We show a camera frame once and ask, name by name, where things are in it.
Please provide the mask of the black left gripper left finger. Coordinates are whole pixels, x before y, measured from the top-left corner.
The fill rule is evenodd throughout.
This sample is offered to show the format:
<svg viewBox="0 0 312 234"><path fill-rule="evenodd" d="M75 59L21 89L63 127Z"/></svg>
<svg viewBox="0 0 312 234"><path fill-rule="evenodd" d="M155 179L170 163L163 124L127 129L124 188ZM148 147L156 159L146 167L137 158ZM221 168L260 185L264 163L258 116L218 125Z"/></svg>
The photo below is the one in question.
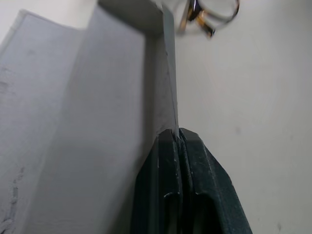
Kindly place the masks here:
<svg viewBox="0 0 312 234"><path fill-rule="evenodd" d="M156 137L136 177L131 233L180 233L182 202L176 136L166 129Z"/></svg>

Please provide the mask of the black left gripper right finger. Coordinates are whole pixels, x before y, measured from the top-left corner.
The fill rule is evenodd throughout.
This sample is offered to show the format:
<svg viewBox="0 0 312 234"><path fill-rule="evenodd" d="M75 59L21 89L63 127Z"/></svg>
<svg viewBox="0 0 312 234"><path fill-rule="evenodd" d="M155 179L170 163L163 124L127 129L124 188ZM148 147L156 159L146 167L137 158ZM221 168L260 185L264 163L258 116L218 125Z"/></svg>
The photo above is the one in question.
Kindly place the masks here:
<svg viewBox="0 0 312 234"><path fill-rule="evenodd" d="M233 183L198 134L181 128L184 234L250 234Z"/></svg>

